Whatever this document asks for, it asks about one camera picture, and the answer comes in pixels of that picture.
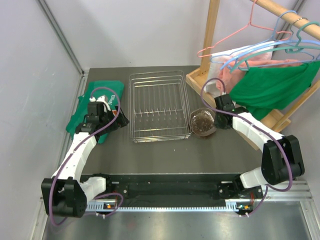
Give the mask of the clear glass plate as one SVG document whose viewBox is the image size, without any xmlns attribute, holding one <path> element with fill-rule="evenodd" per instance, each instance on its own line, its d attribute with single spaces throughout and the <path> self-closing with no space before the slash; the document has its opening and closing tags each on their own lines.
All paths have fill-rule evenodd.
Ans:
<svg viewBox="0 0 320 240">
<path fill-rule="evenodd" d="M 215 112 L 210 108 L 198 108 L 191 113 L 191 125 L 193 126 L 214 126 Z"/>
</svg>

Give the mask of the amber glass plate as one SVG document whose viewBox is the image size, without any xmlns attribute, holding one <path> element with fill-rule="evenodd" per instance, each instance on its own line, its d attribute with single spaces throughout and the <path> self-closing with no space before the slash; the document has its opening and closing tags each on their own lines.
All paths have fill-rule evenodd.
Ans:
<svg viewBox="0 0 320 240">
<path fill-rule="evenodd" d="M 192 127 L 192 133 L 200 138 L 207 138 L 216 132 L 214 126 L 195 125 Z"/>
</svg>

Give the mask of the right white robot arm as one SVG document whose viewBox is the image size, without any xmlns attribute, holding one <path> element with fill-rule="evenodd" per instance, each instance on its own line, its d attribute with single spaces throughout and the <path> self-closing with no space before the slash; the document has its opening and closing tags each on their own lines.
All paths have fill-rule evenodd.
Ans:
<svg viewBox="0 0 320 240">
<path fill-rule="evenodd" d="M 261 166 L 237 175 L 232 181 L 233 192 L 245 198 L 253 188 L 288 182 L 305 173 L 299 140 L 294 135 L 275 132 L 255 119 L 244 107 L 235 107 L 228 94 L 215 97 L 214 125 L 218 129 L 234 129 L 245 135 L 262 152 Z"/>
</svg>

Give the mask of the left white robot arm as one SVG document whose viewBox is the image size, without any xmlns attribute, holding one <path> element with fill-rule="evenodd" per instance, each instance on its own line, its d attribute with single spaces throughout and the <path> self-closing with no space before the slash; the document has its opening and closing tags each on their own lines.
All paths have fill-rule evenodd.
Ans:
<svg viewBox="0 0 320 240">
<path fill-rule="evenodd" d="M 72 144 L 58 170 L 50 178 L 44 178 L 41 192 L 46 213 L 50 217 L 74 217 L 84 215 L 87 204 L 97 195 L 109 198 L 114 191 L 104 177 L 93 176 L 81 182 L 83 169 L 91 151 L 99 139 L 129 124 L 119 106 L 114 109 L 104 101 L 89 102 L 73 135 Z"/>
</svg>

